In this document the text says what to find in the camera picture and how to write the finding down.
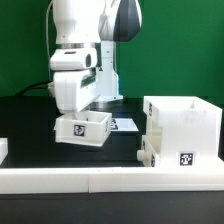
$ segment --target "white platform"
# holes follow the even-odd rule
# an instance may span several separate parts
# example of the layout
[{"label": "white platform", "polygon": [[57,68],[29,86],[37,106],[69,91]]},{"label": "white platform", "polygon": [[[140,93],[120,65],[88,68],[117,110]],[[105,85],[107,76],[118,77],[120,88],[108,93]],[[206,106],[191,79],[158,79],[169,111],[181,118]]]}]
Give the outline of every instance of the white platform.
[{"label": "white platform", "polygon": [[[0,151],[7,144],[0,145]],[[0,194],[224,190],[224,165],[161,168],[0,169]]]}]

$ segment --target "large white box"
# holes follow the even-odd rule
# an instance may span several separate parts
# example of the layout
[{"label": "large white box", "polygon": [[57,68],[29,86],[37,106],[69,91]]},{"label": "large white box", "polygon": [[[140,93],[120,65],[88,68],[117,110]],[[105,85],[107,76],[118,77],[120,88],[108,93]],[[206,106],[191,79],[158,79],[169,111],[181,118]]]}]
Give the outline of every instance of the large white box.
[{"label": "large white box", "polygon": [[212,164],[218,157],[222,109],[197,97],[144,97],[146,135],[138,159],[145,166]]}]

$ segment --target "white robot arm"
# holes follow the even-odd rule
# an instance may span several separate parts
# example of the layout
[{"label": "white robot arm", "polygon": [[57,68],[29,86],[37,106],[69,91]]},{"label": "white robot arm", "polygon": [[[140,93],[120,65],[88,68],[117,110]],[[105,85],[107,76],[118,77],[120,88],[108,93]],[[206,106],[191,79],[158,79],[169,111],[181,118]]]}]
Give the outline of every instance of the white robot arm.
[{"label": "white robot arm", "polygon": [[[113,42],[129,41],[141,27],[137,0],[53,0],[58,49],[50,60],[57,107],[79,112],[93,101],[122,98],[113,70]],[[102,41],[102,67],[95,44]]]}]

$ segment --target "small white box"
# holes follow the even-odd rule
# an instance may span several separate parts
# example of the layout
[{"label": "small white box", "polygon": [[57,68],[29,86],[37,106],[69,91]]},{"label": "small white box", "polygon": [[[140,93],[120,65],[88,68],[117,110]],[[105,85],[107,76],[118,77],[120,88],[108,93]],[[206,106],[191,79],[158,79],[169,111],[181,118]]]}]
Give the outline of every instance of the small white box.
[{"label": "small white box", "polygon": [[85,111],[56,119],[56,142],[102,146],[111,133],[111,113]]},{"label": "small white box", "polygon": [[222,109],[197,97],[146,96],[143,111],[147,124],[142,144],[148,148],[144,156],[143,152],[138,154],[145,158],[146,166],[150,166],[151,154],[157,156],[157,164],[162,167],[216,161]]}]

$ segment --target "white container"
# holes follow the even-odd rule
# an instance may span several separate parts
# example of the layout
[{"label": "white container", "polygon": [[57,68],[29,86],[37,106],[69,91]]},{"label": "white container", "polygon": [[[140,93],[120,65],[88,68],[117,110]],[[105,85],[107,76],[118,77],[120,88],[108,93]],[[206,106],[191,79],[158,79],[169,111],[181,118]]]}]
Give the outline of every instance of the white container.
[{"label": "white container", "polygon": [[56,142],[102,146],[111,132],[111,113],[85,111],[56,119]]},{"label": "white container", "polygon": [[152,164],[161,167],[216,161],[222,109],[197,97],[146,96],[143,110],[146,135],[138,159],[145,166],[151,166],[152,157],[158,160]]},{"label": "white container", "polygon": [[0,138],[0,164],[4,161],[8,155],[8,139]]}]

